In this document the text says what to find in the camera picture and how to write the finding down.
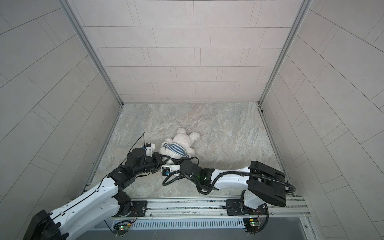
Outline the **white teddy bear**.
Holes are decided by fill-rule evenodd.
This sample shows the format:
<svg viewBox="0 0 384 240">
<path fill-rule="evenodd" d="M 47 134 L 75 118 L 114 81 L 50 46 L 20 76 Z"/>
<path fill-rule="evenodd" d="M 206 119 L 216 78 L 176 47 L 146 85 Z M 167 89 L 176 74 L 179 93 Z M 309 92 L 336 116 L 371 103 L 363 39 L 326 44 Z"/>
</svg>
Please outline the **white teddy bear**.
<svg viewBox="0 0 384 240">
<path fill-rule="evenodd" d="M 197 132 L 187 134 L 184 128 L 179 128 L 177 134 L 173 138 L 167 138 L 163 143 L 177 143 L 182 146 L 191 157 L 194 157 L 196 152 L 192 148 L 192 145 L 201 139 L 201 135 Z M 161 146 L 159 153 L 166 157 L 163 157 L 163 160 L 166 161 L 166 165 L 178 165 L 177 160 L 180 160 L 181 157 L 172 153 L 170 150 L 166 150 Z"/>
</svg>

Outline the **blue white striped knit sweater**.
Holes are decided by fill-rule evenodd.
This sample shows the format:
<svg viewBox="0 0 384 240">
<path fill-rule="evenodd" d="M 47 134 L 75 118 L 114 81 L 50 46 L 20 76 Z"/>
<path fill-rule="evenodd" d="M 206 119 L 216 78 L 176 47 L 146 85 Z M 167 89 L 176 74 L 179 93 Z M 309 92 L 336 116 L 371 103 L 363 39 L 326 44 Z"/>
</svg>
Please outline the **blue white striped knit sweater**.
<svg viewBox="0 0 384 240">
<path fill-rule="evenodd" d="M 166 150 L 170 150 L 172 153 L 180 156 L 181 158 L 189 158 L 191 155 L 187 153 L 187 151 L 177 143 L 163 143 L 162 147 Z"/>
</svg>

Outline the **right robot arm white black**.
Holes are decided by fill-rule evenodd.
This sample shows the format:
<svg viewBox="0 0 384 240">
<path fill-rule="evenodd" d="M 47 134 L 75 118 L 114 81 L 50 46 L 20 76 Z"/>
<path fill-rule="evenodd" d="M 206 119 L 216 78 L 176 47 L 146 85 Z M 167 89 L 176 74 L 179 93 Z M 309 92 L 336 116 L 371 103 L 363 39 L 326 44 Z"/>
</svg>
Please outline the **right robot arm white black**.
<svg viewBox="0 0 384 240">
<path fill-rule="evenodd" d="M 187 179 L 195 184 L 202 195 L 225 188 L 241 189 L 238 202 L 226 203 L 229 216 L 267 216 L 268 204 L 285 207 L 286 195 L 296 191 L 293 185 L 286 182 L 284 173 L 257 161 L 252 161 L 247 168 L 227 171 L 201 168 L 191 159 L 181 159 L 180 163 L 163 167 L 162 174 L 166 176 L 163 186 Z"/>
</svg>

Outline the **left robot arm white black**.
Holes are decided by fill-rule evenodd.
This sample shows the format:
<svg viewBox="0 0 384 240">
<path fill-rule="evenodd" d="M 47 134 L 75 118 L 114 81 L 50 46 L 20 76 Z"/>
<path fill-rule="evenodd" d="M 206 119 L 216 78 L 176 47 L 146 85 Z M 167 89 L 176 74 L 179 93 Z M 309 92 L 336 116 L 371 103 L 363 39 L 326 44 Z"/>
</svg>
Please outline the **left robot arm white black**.
<svg viewBox="0 0 384 240">
<path fill-rule="evenodd" d="M 170 160 L 169 156 L 135 148 L 100 183 L 70 203 L 51 212 L 42 210 L 32 218 L 25 240 L 75 240 L 98 223 L 118 215 L 139 216 L 132 199 L 124 191 L 137 177 L 154 174 Z"/>
</svg>

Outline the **ventilation grille strip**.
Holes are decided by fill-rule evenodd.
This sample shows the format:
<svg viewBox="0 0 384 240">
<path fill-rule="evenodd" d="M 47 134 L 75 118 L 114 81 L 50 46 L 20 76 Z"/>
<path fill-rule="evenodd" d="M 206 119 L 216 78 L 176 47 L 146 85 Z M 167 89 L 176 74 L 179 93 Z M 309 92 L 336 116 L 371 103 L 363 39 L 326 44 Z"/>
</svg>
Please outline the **ventilation grille strip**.
<svg viewBox="0 0 384 240">
<path fill-rule="evenodd" d="M 218 219 L 144 219 L 137 220 L 130 231 L 139 230 L 194 230 L 194 229 L 245 229 L 238 218 Z"/>
</svg>

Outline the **left controller circuit board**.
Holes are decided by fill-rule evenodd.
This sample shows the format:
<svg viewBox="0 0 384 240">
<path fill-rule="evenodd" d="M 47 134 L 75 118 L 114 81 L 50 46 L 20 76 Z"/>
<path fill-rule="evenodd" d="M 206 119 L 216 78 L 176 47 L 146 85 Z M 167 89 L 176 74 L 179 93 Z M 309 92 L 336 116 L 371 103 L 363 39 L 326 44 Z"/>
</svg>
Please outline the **left controller circuit board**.
<svg viewBox="0 0 384 240">
<path fill-rule="evenodd" d="M 115 223 L 113 230 L 117 232 L 118 236 L 125 235 L 131 228 L 133 222 L 132 221 L 121 221 Z"/>
</svg>

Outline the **controller circuit board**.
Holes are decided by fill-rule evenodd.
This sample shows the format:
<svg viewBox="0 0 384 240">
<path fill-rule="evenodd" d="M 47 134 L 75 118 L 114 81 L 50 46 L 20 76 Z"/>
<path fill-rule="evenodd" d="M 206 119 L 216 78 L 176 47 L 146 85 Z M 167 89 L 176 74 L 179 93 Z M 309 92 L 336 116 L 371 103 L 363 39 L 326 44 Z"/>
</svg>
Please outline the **controller circuit board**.
<svg viewBox="0 0 384 240">
<path fill-rule="evenodd" d="M 113 230 L 117 232 L 118 236 L 125 235 L 131 228 L 133 222 L 132 221 L 121 221 L 115 223 Z"/>
<path fill-rule="evenodd" d="M 247 233 L 256 233 L 259 231 L 261 222 L 259 219 L 243 219 L 245 231 Z"/>
</svg>

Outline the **right controller circuit board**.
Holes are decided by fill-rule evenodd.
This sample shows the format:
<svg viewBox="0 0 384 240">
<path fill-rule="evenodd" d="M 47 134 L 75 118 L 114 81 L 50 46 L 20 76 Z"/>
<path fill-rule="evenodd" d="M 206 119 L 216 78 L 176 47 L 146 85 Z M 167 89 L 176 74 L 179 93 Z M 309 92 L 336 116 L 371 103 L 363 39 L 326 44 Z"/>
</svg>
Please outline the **right controller circuit board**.
<svg viewBox="0 0 384 240">
<path fill-rule="evenodd" d="M 261 222 L 259 219 L 243 219 L 245 231 L 247 233 L 256 233 L 259 231 Z"/>
</svg>

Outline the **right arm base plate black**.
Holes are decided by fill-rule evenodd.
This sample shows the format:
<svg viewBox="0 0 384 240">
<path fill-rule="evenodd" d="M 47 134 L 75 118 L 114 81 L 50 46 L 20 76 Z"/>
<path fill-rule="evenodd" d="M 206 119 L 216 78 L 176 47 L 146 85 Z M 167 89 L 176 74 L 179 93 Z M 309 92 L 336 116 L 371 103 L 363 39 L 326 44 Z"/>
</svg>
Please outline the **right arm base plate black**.
<svg viewBox="0 0 384 240">
<path fill-rule="evenodd" d="M 227 211 L 228 216 L 267 216 L 269 214 L 267 205 L 264 204 L 257 209 L 251 209 L 244 206 L 240 199 L 226 200 L 222 208 Z"/>
</svg>

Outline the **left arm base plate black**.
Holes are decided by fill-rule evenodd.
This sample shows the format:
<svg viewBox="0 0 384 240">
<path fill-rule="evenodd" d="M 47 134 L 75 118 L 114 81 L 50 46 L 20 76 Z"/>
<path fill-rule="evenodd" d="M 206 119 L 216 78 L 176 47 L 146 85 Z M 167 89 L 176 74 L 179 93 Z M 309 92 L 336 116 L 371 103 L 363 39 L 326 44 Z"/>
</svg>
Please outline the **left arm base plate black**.
<svg viewBox="0 0 384 240">
<path fill-rule="evenodd" d="M 114 218 L 144 217 L 147 211 L 148 201 L 131 201 L 119 208 Z"/>
</svg>

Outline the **aluminium mounting rail frame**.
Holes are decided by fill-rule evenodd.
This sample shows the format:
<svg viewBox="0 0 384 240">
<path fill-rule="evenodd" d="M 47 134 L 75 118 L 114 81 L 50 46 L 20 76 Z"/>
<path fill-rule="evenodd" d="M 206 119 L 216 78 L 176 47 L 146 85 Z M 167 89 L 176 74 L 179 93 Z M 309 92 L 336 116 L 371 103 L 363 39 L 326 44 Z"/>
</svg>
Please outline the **aluminium mounting rail frame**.
<svg viewBox="0 0 384 240">
<path fill-rule="evenodd" d="M 241 199 L 239 196 L 227 197 L 196 197 L 196 198 L 159 198 L 134 199 L 132 201 L 148 201 L 144 219 L 208 219 L 229 218 L 222 208 L 226 200 Z M 267 205 L 270 217 L 306 217 L 310 216 L 309 208 L 302 197 L 288 197 L 285 207 Z"/>
</svg>

